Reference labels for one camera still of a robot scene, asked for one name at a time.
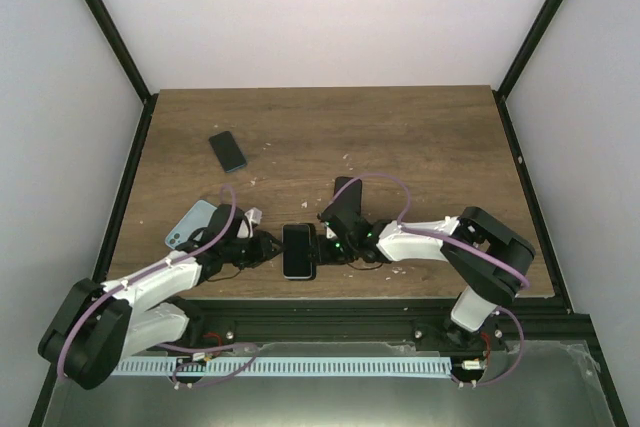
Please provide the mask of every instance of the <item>black smartphone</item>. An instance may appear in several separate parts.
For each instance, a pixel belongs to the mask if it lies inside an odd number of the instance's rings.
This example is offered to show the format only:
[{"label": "black smartphone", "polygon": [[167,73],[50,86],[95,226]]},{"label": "black smartphone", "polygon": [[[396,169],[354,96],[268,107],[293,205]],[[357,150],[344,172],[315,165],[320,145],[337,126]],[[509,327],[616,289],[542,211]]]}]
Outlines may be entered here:
[{"label": "black smartphone", "polygon": [[247,159],[228,130],[209,137],[209,143],[225,172],[233,172],[247,165]]},{"label": "black smartphone", "polygon": [[[333,186],[333,195],[336,195],[344,184],[349,182],[353,177],[338,177]],[[353,184],[347,187],[347,190],[340,194],[335,202],[345,208],[355,210],[356,214],[360,215],[362,212],[362,180],[356,180]]]},{"label": "black smartphone", "polygon": [[315,274],[312,233],[308,224],[282,227],[282,273],[289,280],[311,280]]}]

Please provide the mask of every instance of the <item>wooden table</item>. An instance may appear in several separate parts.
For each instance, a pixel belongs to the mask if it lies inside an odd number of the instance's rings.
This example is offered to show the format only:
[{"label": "wooden table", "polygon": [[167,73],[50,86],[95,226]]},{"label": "wooden table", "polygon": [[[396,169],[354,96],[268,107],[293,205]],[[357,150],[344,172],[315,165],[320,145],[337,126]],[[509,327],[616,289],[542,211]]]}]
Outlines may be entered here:
[{"label": "wooden table", "polygon": [[[233,132],[248,166],[225,174],[208,138]],[[160,93],[109,278],[166,255],[164,239],[198,199],[219,203],[231,183],[238,205],[263,211],[260,226],[316,222],[337,176],[386,172],[413,196],[407,222],[440,220],[477,205],[529,239],[538,252],[527,295],[553,295],[502,124],[486,86],[239,90]],[[405,202],[384,179],[364,183],[363,213],[394,218]],[[237,270],[226,265],[219,277]],[[450,265],[403,261],[363,272],[319,266],[291,282],[281,257],[232,280],[204,283],[187,297],[453,297],[465,283]]]}]

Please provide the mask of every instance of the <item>black frame edge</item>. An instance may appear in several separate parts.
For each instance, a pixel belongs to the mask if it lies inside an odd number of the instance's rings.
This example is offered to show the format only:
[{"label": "black frame edge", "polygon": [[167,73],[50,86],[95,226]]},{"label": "black frame edge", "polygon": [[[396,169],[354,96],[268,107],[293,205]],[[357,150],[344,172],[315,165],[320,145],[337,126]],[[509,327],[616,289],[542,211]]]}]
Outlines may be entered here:
[{"label": "black frame edge", "polygon": [[511,156],[513,157],[516,171],[518,172],[518,177],[520,177],[520,184],[522,185],[522,190],[524,192],[525,199],[527,200],[527,205],[529,206],[529,213],[531,215],[531,220],[533,221],[533,226],[536,229],[540,248],[542,249],[542,256],[544,257],[547,265],[547,271],[549,272],[549,278],[553,285],[553,291],[555,296],[561,299],[563,308],[567,311],[572,311],[573,307],[571,305],[569,291],[567,290],[567,286],[564,282],[564,277],[562,276],[562,271],[558,264],[558,258],[556,257],[555,250],[553,249],[551,237],[547,230],[547,225],[544,222],[542,210],[540,209],[540,204],[538,203],[538,198],[533,188],[531,177],[529,176],[529,170],[527,169],[527,164],[524,161],[522,150],[520,149],[520,143],[518,142],[518,137],[516,136],[515,129],[513,128],[511,117],[509,116],[506,100],[500,95],[500,93],[495,91],[494,99],[507,137],[507,142],[509,143],[509,149],[511,150]]},{"label": "black frame edge", "polygon": [[44,425],[47,411],[49,410],[49,403],[51,402],[51,396],[53,395],[53,388],[56,386],[57,380],[56,367],[54,365],[49,366],[47,376],[44,378],[44,383],[40,389],[40,395],[36,400],[35,408],[31,414],[29,420],[29,427],[41,427]]},{"label": "black frame edge", "polygon": [[505,99],[509,97],[513,87],[516,85],[516,82],[520,78],[527,62],[529,62],[529,59],[533,55],[533,52],[536,50],[540,39],[542,39],[542,36],[547,30],[547,27],[551,24],[551,21],[562,4],[562,1],[563,0],[545,0],[544,4],[542,4],[540,12],[533,21],[531,29],[529,29],[520,50],[518,50],[516,57],[513,59],[513,62],[502,81],[502,84],[500,84],[500,87],[498,88],[498,92],[500,92],[500,95]]},{"label": "black frame edge", "polygon": [[98,254],[96,266],[93,271],[92,279],[94,282],[104,282],[107,278],[107,273],[111,266],[111,259],[113,258],[118,236],[120,235],[122,220],[124,219],[127,204],[129,203],[129,196],[131,195],[133,181],[135,180],[136,172],[138,171],[138,164],[140,163],[140,157],[142,156],[142,148],[147,140],[147,132],[149,132],[151,118],[153,117],[153,111],[156,108],[157,101],[158,94],[152,95],[151,99],[145,103],[142,109],[140,121],[138,122],[138,127],[133,137],[133,143],[131,144],[131,151],[127,157],[127,163],[125,164],[122,179],[120,180],[120,186],[118,187],[116,200],[113,204],[111,217],[109,218],[104,240],[100,247],[100,253]]},{"label": "black frame edge", "polygon": [[[601,383],[611,417],[617,427],[629,427],[613,379],[602,354],[591,317],[558,313],[521,299],[513,306],[528,340],[584,341],[599,364]],[[423,323],[448,317],[455,299],[357,299],[357,300],[192,300],[205,315],[205,328],[218,333],[233,329],[235,341],[272,342],[405,342]],[[518,332],[506,316],[496,318],[505,339],[517,340]],[[429,344],[418,350],[433,350]]]},{"label": "black frame edge", "polygon": [[122,65],[138,97],[140,97],[140,100],[143,102],[148,102],[151,99],[151,92],[147,88],[147,84],[133,61],[104,2],[102,0],[85,0],[85,2],[89,6],[96,22],[98,22],[100,29],[102,29],[102,33],[109,42],[109,45],[111,45],[111,49],[113,49],[113,52],[116,54],[120,65]]}]

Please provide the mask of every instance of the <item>purple cable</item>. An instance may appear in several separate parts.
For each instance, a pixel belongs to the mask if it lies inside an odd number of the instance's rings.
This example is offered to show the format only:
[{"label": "purple cable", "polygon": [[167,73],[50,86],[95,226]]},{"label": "purple cable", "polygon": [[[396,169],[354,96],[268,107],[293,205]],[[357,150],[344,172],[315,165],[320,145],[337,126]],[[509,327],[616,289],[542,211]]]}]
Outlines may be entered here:
[{"label": "purple cable", "polygon": [[531,287],[531,283],[529,282],[529,279],[527,279],[524,275],[522,275],[516,269],[511,267],[509,264],[505,264],[501,260],[496,259],[495,257],[479,249],[476,249],[475,247],[469,244],[465,244],[464,242],[461,242],[458,239],[449,237],[447,234],[443,234],[442,232],[437,232],[435,230],[412,229],[412,228],[406,227],[404,224],[400,225],[400,229],[402,229],[403,232],[407,232],[408,234],[424,235],[425,237],[432,237],[434,239],[438,239],[443,242],[446,242],[447,244],[451,244],[455,247],[458,247],[459,249],[466,250],[467,252],[475,255],[476,257],[479,257],[482,260],[486,260],[487,262],[490,262],[491,264],[495,265],[499,269],[502,269],[505,272],[508,272],[509,274],[513,275],[522,284],[521,289],[528,289],[529,287]]},{"label": "purple cable", "polygon": [[[158,347],[162,347],[163,349],[167,349],[167,350],[173,350],[175,352],[182,352],[185,354],[197,354],[197,353],[212,353],[212,352],[223,352],[225,350],[232,350],[236,347],[253,347],[254,349],[256,349],[256,353],[255,355],[253,355],[253,357],[251,357],[247,363],[245,363],[244,365],[242,365],[240,368],[234,370],[233,372],[231,372],[229,375],[225,375],[224,377],[220,377],[219,379],[214,379],[214,380],[210,380],[208,382],[198,382],[196,384],[192,384],[193,388],[201,388],[201,387],[208,387],[210,385],[215,385],[215,384],[220,384],[222,382],[226,382],[227,380],[231,380],[234,377],[236,377],[239,373],[244,372],[245,370],[247,370],[251,364],[253,364],[256,359],[258,358],[258,346],[256,344],[252,344],[250,342],[238,342],[236,344],[231,344],[231,345],[220,345],[218,347],[209,347],[206,349],[188,349],[186,347],[178,347],[177,345],[171,345],[171,344],[158,344]],[[190,365],[197,365],[200,366],[200,364],[198,364],[197,362],[187,362],[184,364],[181,364],[179,366],[176,367],[176,369],[173,371],[173,374],[171,375],[171,379],[173,380],[174,384],[180,384],[180,382],[178,381],[178,379],[176,379],[176,375],[184,368],[190,366]]]},{"label": "purple cable", "polygon": [[402,219],[404,218],[405,214],[409,211],[409,208],[411,207],[411,194],[409,193],[409,189],[404,184],[404,182],[402,182],[397,177],[394,177],[393,175],[381,174],[381,173],[366,173],[366,174],[358,175],[357,177],[354,177],[353,179],[349,180],[346,184],[342,186],[341,189],[339,189],[335,193],[335,195],[331,199],[331,203],[334,202],[351,184],[353,184],[354,182],[357,182],[358,180],[365,179],[368,177],[382,177],[385,179],[393,180],[396,184],[402,187],[402,189],[407,194],[407,203],[405,204],[404,209],[402,209],[402,212],[400,212],[400,215],[398,215],[398,218],[397,218],[398,226],[402,231],[407,232],[408,234],[424,235],[425,237],[432,237],[434,239],[438,239],[438,240],[441,240],[442,242],[446,242],[455,247],[458,247],[459,249],[466,250],[467,252],[475,255],[476,257],[479,257],[482,260],[486,260],[487,262],[495,265],[499,269],[502,269],[505,272],[508,272],[509,274],[513,275],[522,284],[522,289],[528,289],[531,286],[531,284],[529,283],[529,280],[520,272],[518,272],[516,269],[514,269],[508,264],[505,264],[501,260],[496,259],[495,257],[489,254],[486,254],[485,252],[479,249],[476,249],[475,247],[472,247],[468,244],[465,244],[464,242],[460,242],[457,239],[454,239],[446,234],[436,232],[434,230],[419,230],[419,229],[412,229],[410,227],[406,227],[402,222]]},{"label": "purple cable", "polygon": [[[520,324],[520,321],[518,320],[518,318],[509,309],[505,309],[504,307],[497,307],[496,310],[498,312],[507,314],[509,317],[511,317],[511,320],[513,320],[513,323],[516,324],[516,329],[518,329],[518,336],[520,337],[520,350],[518,351],[518,356],[516,357],[516,360],[514,360],[513,364],[511,364],[511,367],[509,367],[503,374],[500,374],[495,379],[487,380],[486,382],[478,382],[476,384],[476,387],[491,385],[491,384],[500,382],[501,380],[504,380],[506,377],[511,375],[514,370],[516,370],[516,368],[520,364],[520,361],[522,360],[522,354],[524,353],[524,331],[522,330],[522,324]],[[460,380],[458,380],[453,374],[451,374],[451,379],[453,379],[453,381],[456,384],[463,383]]]},{"label": "purple cable", "polygon": [[[171,260],[172,264],[177,264],[179,262],[183,262],[186,259],[189,259],[191,257],[195,257],[196,255],[200,254],[201,252],[204,252],[205,250],[211,248],[216,242],[218,242],[222,238],[222,236],[224,234],[227,233],[227,230],[229,230],[229,227],[231,226],[231,222],[233,221],[233,217],[234,217],[234,215],[236,213],[236,193],[234,192],[233,187],[231,187],[231,185],[224,184],[222,186],[222,188],[220,189],[220,198],[221,198],[221,200],[222,200],[222,192],[224,190],[228,190],[229,192],[231,192],[231,212],[229,213],[229,218],[227,219],[227,223],[224,224],[224,227],[222,228],[220,233],[218,235],[216,235],[211,240],[211,242],[203,245],[199,249],[196,249],[191,253],[188,253],[188,254],[185,254],[183,256],[180,256],[180,257],[177,257],[175,259],[172,259]],[[146,270],[144,270],[143,272],[140,272],[139,274],[134,275],[133,277],[131,277],[128,280],[127,285],[132,285],[132,284],[138,282],[139,280],[141,280],[141,279],[143,279],[143,278],[145,278],[145,277],[147,277],[147,276],[149,276],[151,274],[154,274],[154,273],[158,272],[161,269],[167,268],[167,267],[168,267],[167,263],[165,262],[164,259],[159,260],[155,264],[151,264],[149,267],[146,267]],[[67,354],[69,353],[69,348],[71,347],[71,344],[73,343],[73,340],[78,335],[78,332],[80,331],[80,329],[82,328],[84,323],[89,319],[89,317],[91,317],[91,315],[93,315],[93,313],[96,310],[98,310],[98,307],[100,307],[102,304],[104,304],[107,301],[107,299],[109,299],[113,295],[117,294],[121,290],[124,290],[124,288],[125,288],[125,286],[120,284],[117,287],[114,287],[113,289],[111,289],[109,292],[105,292],[101,297],[98,298],[98,300],[96,300],[93,304],[91,304],[89,306],[89,308],[80,316],[78,321],[71,328],[71,330],[69,331],[69,335],[67,335],[67,338],[64,341],[64,344],[62,345],[62,349],[60,350],[60,356],[58,357],[58,364],[56,365],[56,372],[58,374],[58,379],[59,380],[64,380],[64,378],[65,378],[64,364],[65,364],[65,361],[67,360]]]}]

